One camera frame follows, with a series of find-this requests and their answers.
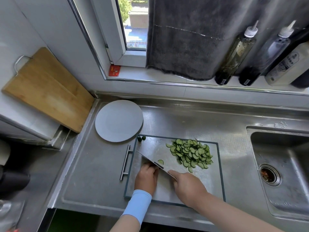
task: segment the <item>white bottle cap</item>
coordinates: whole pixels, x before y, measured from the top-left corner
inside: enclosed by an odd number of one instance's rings
[[[257,23],[258,23],[258,22],[259,22],[259,21],[256,21],[256,23],[254,24],[254,26],[247,27],[247,29],[246,29],[246,31],[245,31],[245,33],[244,33],[244,35],[245,35],[246,37],[252,38],[252,37],[254,37],[254,36],[257,34],[257,31],[258,31],[258,29],[257,29]]]
[[[293,22],[288,26],[288,27],[283,27],[278,34],[278,36],[283,37],[283,38],[288,38],[289,36],[292,35],[294,32],[294,29],[292,28],[296,20],[293,20]]]

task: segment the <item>person's left hand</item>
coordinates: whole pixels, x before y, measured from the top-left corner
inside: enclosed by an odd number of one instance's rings
[[[158,174],[158,166],[150,162],[143,164],[136,176],[134,189],[146,191],[153,196],[157,187]]]

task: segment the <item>blue sleeve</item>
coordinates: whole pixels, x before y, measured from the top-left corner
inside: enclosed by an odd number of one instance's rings
[[[131,215],[135,217],[141,225],[151,202],[151,199],[152,196],[148,192],[142,190],[135,190],[122,215]]]

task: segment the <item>red packet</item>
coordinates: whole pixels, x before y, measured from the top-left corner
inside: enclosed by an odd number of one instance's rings
[[[119,76],[120,66],[111,65],[108,76]]]

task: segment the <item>stainless steel sink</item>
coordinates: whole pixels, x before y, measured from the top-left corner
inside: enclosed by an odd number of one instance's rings
[[[309,135],[247,129],[269,211],[309,220]]]

